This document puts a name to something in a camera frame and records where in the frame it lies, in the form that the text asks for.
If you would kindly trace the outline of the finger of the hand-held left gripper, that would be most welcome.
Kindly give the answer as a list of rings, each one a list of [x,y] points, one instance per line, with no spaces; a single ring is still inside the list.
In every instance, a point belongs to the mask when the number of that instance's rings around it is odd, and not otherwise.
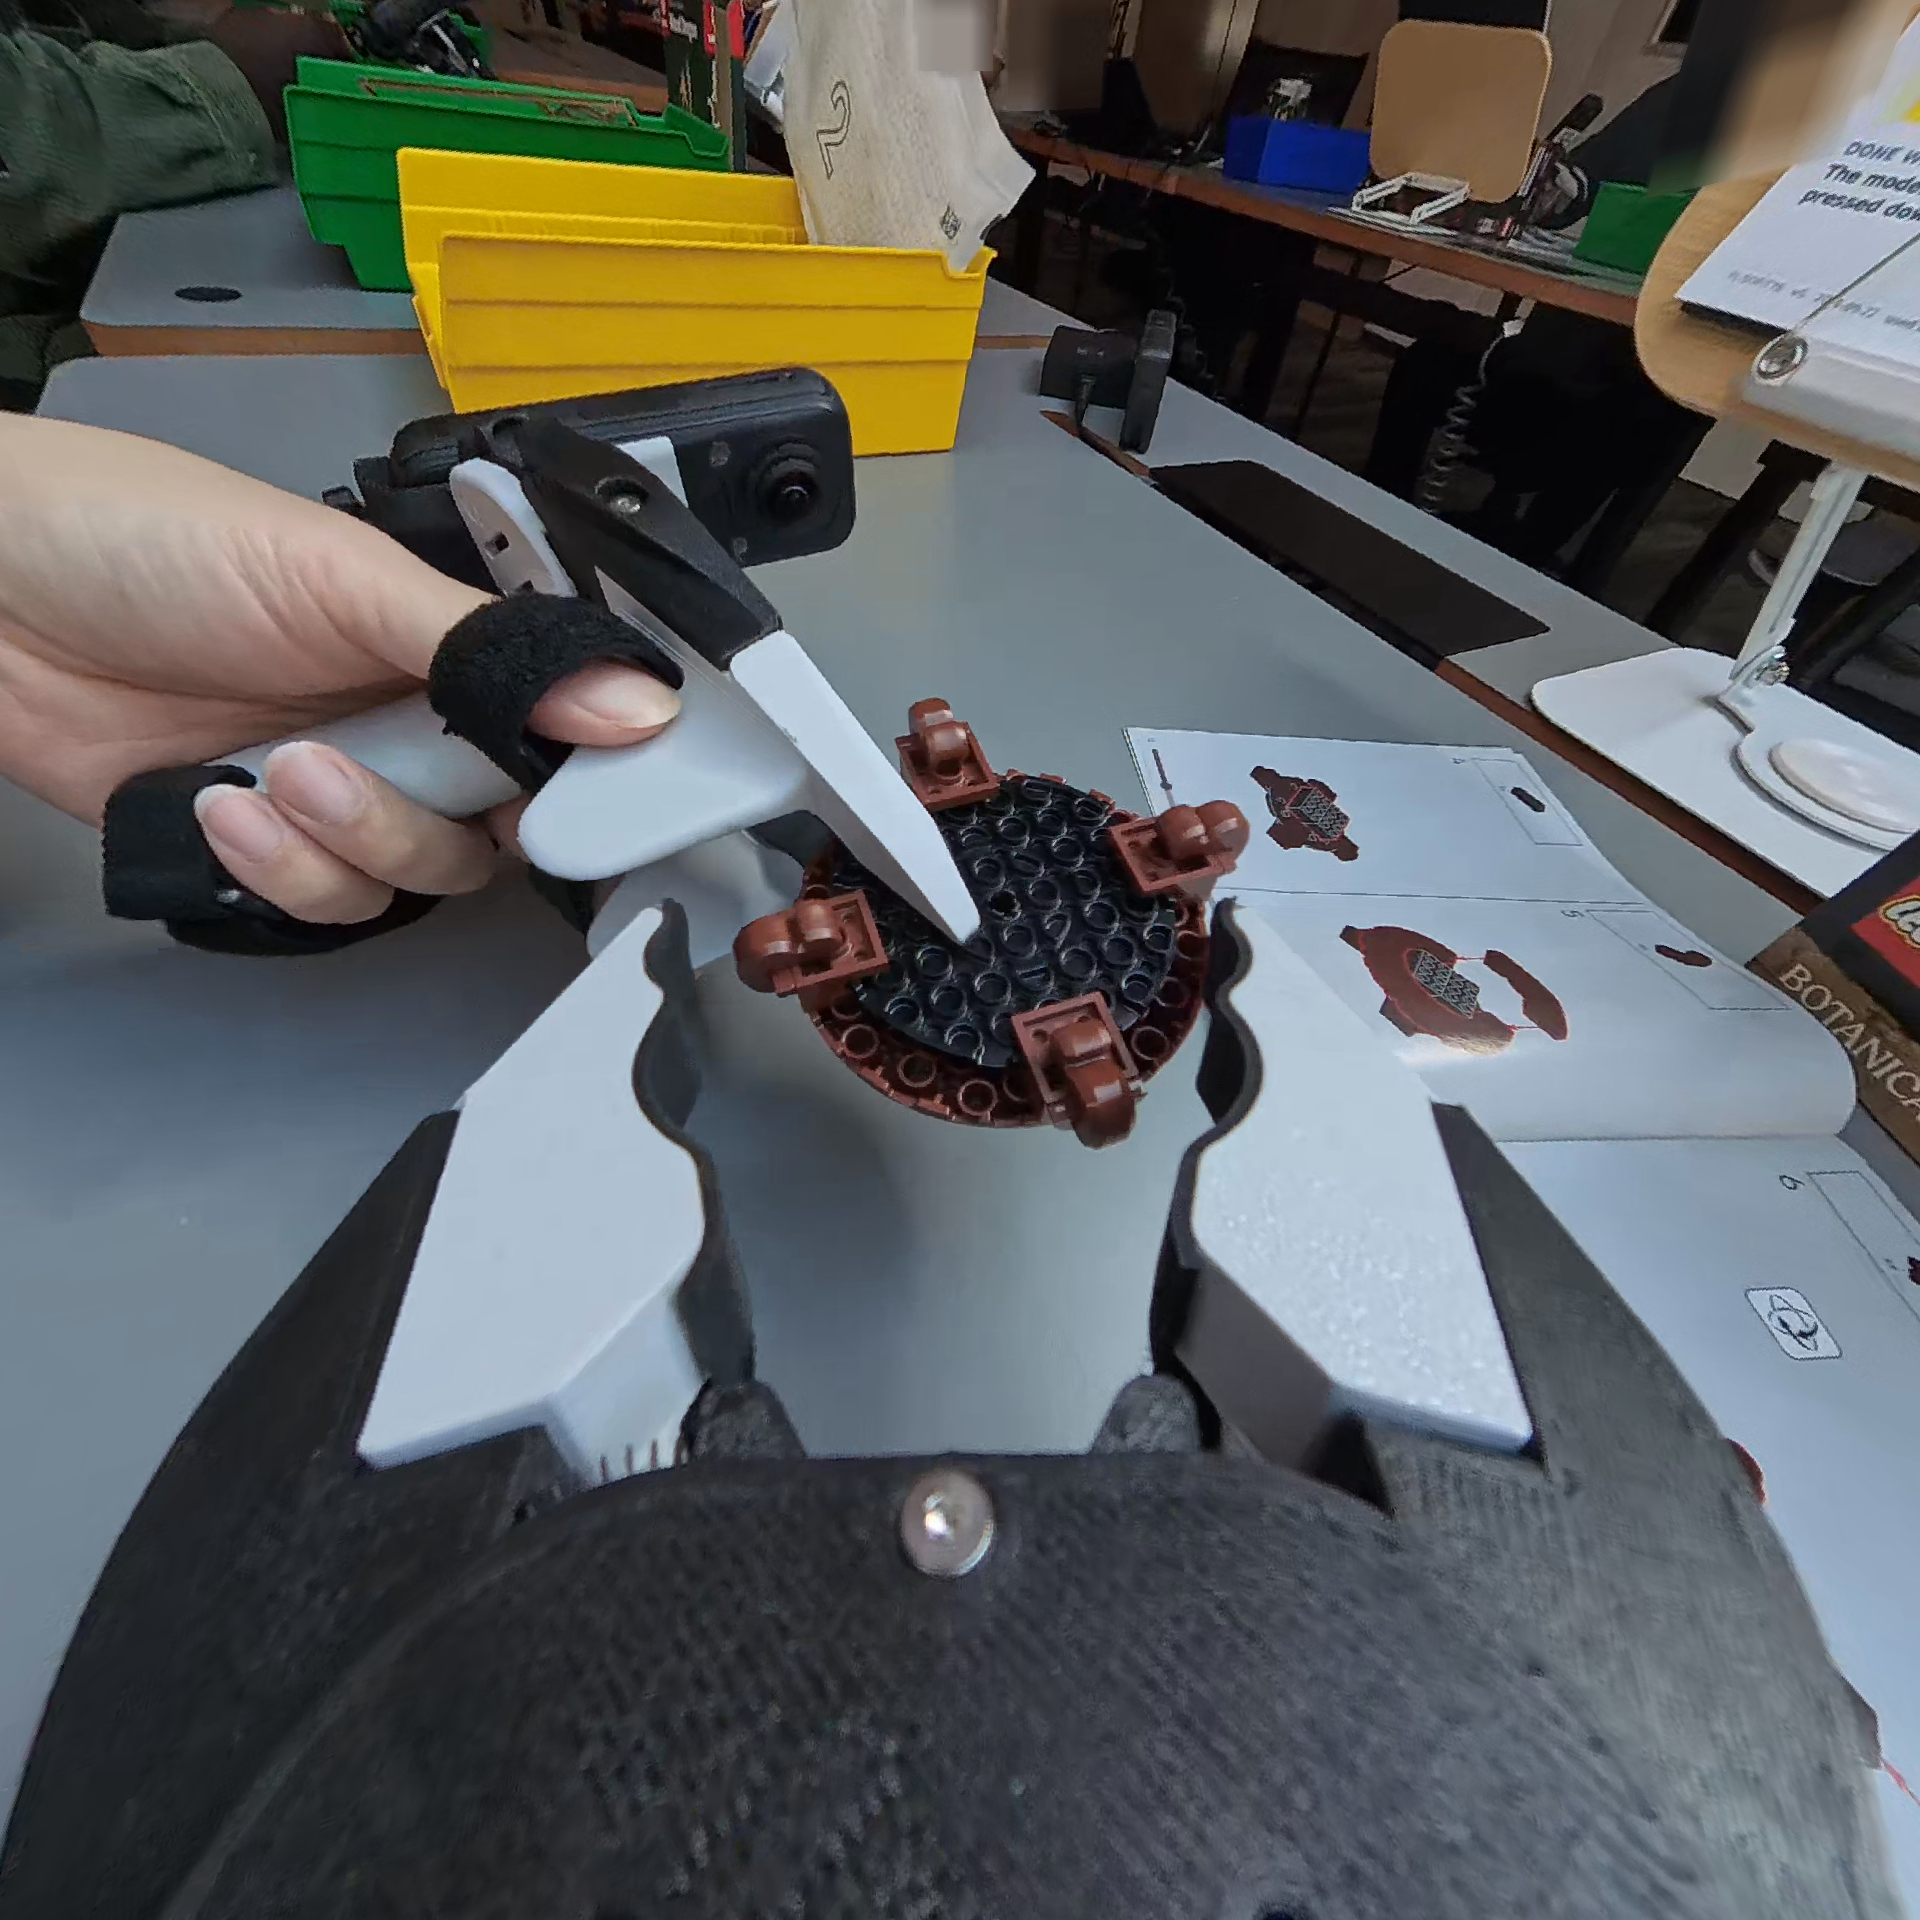
[[[805,764],[805,810],[903,905],[952,946],[984,926],[965,878],[899,769],[818,672],[805,646],[777,631],[731,664],[741,695]]]

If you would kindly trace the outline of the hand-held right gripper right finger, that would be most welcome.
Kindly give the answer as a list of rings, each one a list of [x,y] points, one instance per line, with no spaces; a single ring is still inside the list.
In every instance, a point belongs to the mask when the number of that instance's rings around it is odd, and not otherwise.
[[[1427,1082],[1246,905],[1209,919],[1153,1362],[1275,1468],[1343,1422],[1520,1457],[1533,1422]]]

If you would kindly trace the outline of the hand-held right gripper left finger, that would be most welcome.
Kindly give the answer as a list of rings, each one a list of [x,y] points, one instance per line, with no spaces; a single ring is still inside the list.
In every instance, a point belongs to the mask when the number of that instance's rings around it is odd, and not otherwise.
[[[707,1158],[688,919],[641,907],[463,1091],[357,1436],[402,1468],[538,1427],[590,1483],[668,1468],[754,1366]]]

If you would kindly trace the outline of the round brown black brick base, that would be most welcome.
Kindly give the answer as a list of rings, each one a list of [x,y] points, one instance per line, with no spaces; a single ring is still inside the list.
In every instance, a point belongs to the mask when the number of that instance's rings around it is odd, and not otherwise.
[[[827,842],[798,898],[733,938],[738,977],[798,999],[841,1068],[922,1115],[1123,1141],[1196,1016],[1205,905],[1246,850],[1245,815],[1126,815],[998,774],[943,703],[914,703],[895,749],[980,931],[943,938]]]

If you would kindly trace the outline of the building instruction booklet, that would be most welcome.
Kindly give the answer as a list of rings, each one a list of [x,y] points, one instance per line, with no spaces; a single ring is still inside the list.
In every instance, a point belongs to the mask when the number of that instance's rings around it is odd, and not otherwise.
[[[1245,810],[1241,898],[1475,1115],[1758,1463],[1914,1800],[1920,1244],[1838,1136],[1838,1041],[1625,883],[1520,754],[1123,737],[1153,804]]]

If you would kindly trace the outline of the person's left hand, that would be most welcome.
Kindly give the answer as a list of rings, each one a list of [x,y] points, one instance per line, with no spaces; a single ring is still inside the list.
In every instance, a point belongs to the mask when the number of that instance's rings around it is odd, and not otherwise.
[[[479,893],[516,804],[448,821],[311,732],[423,684],[486,599],[318,501],[170,443],[0,426],[0,769],[100,825],[139,774],[278,741],[196,821],[236,888],[305,926]]]

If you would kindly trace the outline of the dark green toy box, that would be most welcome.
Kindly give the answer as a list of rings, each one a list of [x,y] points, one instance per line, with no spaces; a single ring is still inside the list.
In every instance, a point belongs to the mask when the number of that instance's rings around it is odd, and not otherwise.
[[[731,141],[731,169],[749,166],[744,6],[660,0],[668,100]]]

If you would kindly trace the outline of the green plastic bin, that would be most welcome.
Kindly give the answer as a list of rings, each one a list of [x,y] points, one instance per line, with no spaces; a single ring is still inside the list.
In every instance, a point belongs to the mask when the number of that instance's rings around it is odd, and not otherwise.
[[[731,169],[731,141],[715,129],[683,110],[636,113],[625,100],[433,86],[344,100],[289,85],[283,116],[305,227],[318,245],[344,249],[365,291],[410,291],[396,148]]]
[[[660,113],[668,110],[663,85],[646,77],[596,77],[596,76],[502,76],[495,85],[475,77],[448,77],[448,76],[428,76],[428,72],[396,72],[396,68],[357,68],[357,62],[315,62],[305,58],[301,68],[301,86],[318,86],[326,94],[344,100],[375,100],[375,94],[396,94],[396,86],[433,86],[452,94],[479,94],[479,93],[528,93],[528,94],[565,94],[565,100],[625,100],[636,113]]]

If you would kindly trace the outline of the white numbered paper bag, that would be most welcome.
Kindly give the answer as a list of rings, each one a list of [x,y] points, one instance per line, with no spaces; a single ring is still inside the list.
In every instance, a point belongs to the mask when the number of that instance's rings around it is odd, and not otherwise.
[[[805,233],[831,249],[984,267],[1033,182],[986,100],[992,0],[796,0],[782,145]]]

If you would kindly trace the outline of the black electronic device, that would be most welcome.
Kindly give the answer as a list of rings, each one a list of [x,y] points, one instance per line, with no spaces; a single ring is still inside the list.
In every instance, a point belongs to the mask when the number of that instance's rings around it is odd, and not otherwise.
[[[1135,338],[1055,328],[1040,360],[1040,400],[1070,407],[1070,426],[1084,426],[1084,410],[1120,410],[1117,450],[1150,453],[1163,380],[1176,352],[1176,311],[1153,308]]]

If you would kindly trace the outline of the black flat panel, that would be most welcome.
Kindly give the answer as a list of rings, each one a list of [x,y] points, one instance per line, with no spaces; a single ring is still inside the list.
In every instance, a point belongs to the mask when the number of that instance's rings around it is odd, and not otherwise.
[[[1547,634],[1547,623],[1258,459],[1156,466],[1156,495],[1402,656],[1443,658]]]

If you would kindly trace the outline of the black plant toy box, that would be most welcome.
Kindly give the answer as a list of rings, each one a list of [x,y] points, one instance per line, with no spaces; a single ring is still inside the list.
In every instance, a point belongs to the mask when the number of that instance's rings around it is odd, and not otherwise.
[[[1751,958],[1847,1059],[1859,1102],[1920,1158],[1920,836],[1815,905]]]

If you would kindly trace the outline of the white board stand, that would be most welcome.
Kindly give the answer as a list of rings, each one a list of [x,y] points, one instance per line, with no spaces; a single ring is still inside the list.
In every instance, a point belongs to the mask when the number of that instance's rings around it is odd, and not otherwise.
[[[1758,345],[1743,394],[1839,436],[1864,436],[1869,425],[1920,426],[1914,358],[1831,345],[1812,324]],[[1665,646],[1530,689],[1553,732],[1815,902],[1920,825],[1914,749],[1795,689],[1788,664],[1802,599],[1864,480],[1882,476],[1822,459],[1736,658]]]

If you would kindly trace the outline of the long wooden table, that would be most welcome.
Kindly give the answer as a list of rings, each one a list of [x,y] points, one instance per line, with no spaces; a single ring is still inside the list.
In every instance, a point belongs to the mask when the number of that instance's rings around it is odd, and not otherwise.
[[[1080,169],[1099,177],[1120,177],[1161,199],[1205,205],[1258,218],[1266,227],[1299,233],[1316,245],[1443,275],[1466,288],[1484,288],[1553,311],[1575,311],[1615,328],[1632,324],[1637,317],[1640,275],[1611,275],[1595,262],[1537,249],[1526,254],[1520,245],[1475,245],[1459,233],[1416,226],[1399,227],[1364,218],[1341,194],[1241,182],[1196,162],[1120,156],[1070,137],[1040,133],[1033,116],[1007,116],[1002,133],[1040,169]]]

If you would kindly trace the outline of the blue plastic bin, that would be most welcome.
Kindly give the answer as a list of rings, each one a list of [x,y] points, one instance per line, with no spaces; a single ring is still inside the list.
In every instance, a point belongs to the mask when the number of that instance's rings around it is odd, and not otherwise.
[[[1372,169],[1372,137],[1316,120],[1229,116],[1224,177],[1350,199]]]

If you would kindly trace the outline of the small wooden board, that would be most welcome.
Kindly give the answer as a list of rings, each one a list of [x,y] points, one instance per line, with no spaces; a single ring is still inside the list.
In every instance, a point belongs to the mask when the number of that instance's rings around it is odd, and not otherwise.
[[[1378,58],[1372,177],[1437,177],[1471,205],[1514,199],[1547,85],[1541,31],[1399,21]]]

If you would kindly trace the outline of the wooden instruction board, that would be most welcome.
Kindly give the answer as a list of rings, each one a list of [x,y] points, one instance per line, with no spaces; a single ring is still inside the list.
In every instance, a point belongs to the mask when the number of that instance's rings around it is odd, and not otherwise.
[[[1758,338],[1681,301],[1681,288],[1691,279],[1691,269],[1716,254],[1716,245],[1744,218],[1752,205],[1760,205],[1779,177],[1784,169],[1710,182],[1696,189],[1676,227],[1665,227],[1665,240],[1649,262],[1637,294],[1637,365],[1670,403],[1696,413],[1731,421],[1830,466],[1864,469],[1869,476],[1914,491],[1914,426],[1869,425],[1864,436],[1839,436],[1751,403],[1743,390],[1758,358]]]

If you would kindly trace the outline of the small green bin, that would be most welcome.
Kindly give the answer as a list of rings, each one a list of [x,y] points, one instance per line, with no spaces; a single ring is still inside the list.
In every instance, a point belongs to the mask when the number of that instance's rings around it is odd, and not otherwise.
[[[1691,199],[1691,186],[1649,189],[1640,182],[1595,182],[1570,258],[1608,275],[1640,279]]]

